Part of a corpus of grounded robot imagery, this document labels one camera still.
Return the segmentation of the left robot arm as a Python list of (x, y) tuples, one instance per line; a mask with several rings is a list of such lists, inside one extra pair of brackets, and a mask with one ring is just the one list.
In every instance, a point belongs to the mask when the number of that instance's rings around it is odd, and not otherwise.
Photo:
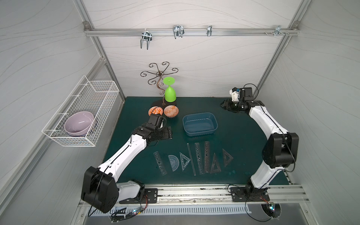
[(91, 166), (85, 171), (81, 199), (102, 213), (109, 212), (120, 201), (141, 201), (144, 196), (144, 184), (130, 180), (118, 185), (117, 181), (126, 167), (150, 142), (167, 139), (172, 139), (170, 127), (155, 130), (136, 128), (128, 141), (112, 157), (100, 166)]

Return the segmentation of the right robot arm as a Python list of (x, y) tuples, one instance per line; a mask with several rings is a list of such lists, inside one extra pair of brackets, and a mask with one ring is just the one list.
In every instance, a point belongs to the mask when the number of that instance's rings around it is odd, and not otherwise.
[(233, 102), (224, 100), (220, 106), (233, 113), (246, 112), (264, 132), (267, 142), (262, 150), (262, 163), (250, 177), (247, 188), (266, 189), (271, 181), (281, 172), (296, 165), (299, 136), (282, 127), (260, 101)]

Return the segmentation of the thin clear straight ruler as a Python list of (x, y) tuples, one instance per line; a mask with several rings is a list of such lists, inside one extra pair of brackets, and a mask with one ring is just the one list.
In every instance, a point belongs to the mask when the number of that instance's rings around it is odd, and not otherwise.
[(192, 165), (193, 175), (196, 176), (197, 174), (196, 174), (196, 170), (195, 170), (195, 166), (194, 166), (194, 160), (193, 160), (193, 157), (192, 157), (192, 153), (191, 153), (189, 143), (187, 143), (187, 149), (188, 149), (188, 152), (189, 152), (189, 157), (190, 157), (190, 161), (191, 161), (191, 165)]

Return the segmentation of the clear protractor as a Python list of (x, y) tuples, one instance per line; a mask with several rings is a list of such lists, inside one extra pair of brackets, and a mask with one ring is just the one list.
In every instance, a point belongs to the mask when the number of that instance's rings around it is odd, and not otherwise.
[(179, 159), (175, 155), (168, 155), (168, 159), (171, 165), (171, 169), (173, 172), (175, 172), (180, 165)]

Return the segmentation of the blue plastic storage box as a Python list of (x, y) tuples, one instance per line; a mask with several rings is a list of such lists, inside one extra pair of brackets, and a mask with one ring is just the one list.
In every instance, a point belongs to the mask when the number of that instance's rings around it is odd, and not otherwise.
[(210, 112), (185, 115), (182, 122), (189, 137), (214, 134), (218, 129), (216, 117)]

